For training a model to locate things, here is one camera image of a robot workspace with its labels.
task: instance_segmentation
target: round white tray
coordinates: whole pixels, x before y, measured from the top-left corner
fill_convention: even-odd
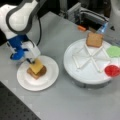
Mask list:
[[[111,59],[105,53],[111,45],[103,41],[103,50],[95,47],[86,48],[85,45],[86,38],[72,43],[67,48],[64,54],[64,67],[67,73],[85,84],[97,85],[108,82],[111,77],[105,74],[104,68],[109,64],[119,65],[118,58]]]

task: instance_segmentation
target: food item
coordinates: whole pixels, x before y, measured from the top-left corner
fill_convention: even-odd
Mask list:
[[[47,69],[39,59],[36,59],[33,64],[29,65],[27,73],[33,78],[38,79],[40,76],[46,73]]]
[[[103,35],[102,34],[97,34],[97,33],[92,33],[90,32],[88,34],[86,44],[87,46],[91,47],[101,47],[103,42]]]
[[[43,64],[39,59],[35,59],[34,64],[30,64],[29,67],[35,74],[37,74],[43,68]]]
[[[120,57],[120,48],[117,46],[110,46],[106,51],[111,58]]]
[[[28,68],[27,73],[29,73],[33,78],[37,80],[40,76],[43,76],[46,73],[46,71],[47,71],[46,67],[43,66],[42,69],[37,74],[35,74],[31,70],[31,68]]]
[[[115,77],[120,75],[120,68],[116,65],[109,65],[105,68],[104,71],[110,77]]]

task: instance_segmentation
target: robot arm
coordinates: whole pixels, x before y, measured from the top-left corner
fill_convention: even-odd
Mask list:
[[[16,34],[26,34],[32,27],[32,19],[46,0],[23,0],[6,16],[7,26]]]
[[[6,24],[6,15],[16,6],[4,5],[0,8],[0,28],[7,38],[7,45],[12,51],[11,59],[20,60],[27,59],[30,63],[40,55],[40,51],[36,44],[28,39],[28,37],[12,32]]]

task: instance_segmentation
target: bread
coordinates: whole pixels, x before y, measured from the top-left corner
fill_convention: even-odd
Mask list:
[[[27,73],[30,74],[30,75],[31,75],[33,78],[35,78],[36,80],[37,80],[39,77],[43,76],[43,75],[46,73],[46,71],[47,71],[47,69],[46,69],[45,66],[43,66],[42,69],[41,69],[37,74],[35,74],[35,73],[31,70],[31,68],[28,68],[28,69],[27,69]]]
[[[87,46],[97,47],[102,46],[103,35],[90,32],[87,36],[86,44]]]

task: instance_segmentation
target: gray table surface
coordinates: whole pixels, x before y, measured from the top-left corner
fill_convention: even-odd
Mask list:
[[[43,55],[52,57],[59,66],[57,81],[44,91],[22,88],[16,77],[19,63],[11,61],[11,51],[0,47],[0,80],[42,120],[119,120],[120,78],[106,87],[88,90],[77,87],[63,66],[64,52],[76,40],[85,38],[77,26],[49,12],[41,18],[43,36],[39,45]],[[36,41],[39,30],[35,23],[29,37]]]

